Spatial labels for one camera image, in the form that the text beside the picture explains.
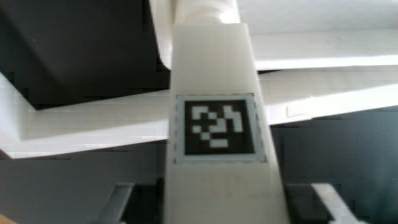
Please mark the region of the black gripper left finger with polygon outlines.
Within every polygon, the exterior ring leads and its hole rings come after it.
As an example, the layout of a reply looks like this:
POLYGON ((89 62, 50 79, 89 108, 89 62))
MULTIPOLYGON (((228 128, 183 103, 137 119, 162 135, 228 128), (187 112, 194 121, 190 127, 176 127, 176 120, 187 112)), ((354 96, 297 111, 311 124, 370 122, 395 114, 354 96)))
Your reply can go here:
POLYGON ((164 224, 164 179, 155 184, 118 183, 89 224, 164 224))

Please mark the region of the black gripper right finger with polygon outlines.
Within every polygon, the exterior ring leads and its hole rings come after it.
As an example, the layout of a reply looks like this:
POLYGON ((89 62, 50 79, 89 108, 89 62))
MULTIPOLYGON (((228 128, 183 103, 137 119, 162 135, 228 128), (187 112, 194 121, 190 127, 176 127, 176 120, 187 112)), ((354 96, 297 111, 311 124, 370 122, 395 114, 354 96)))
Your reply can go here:
POLYGON ((292 224, 363 224, 329 183, 285 185, 292 224))

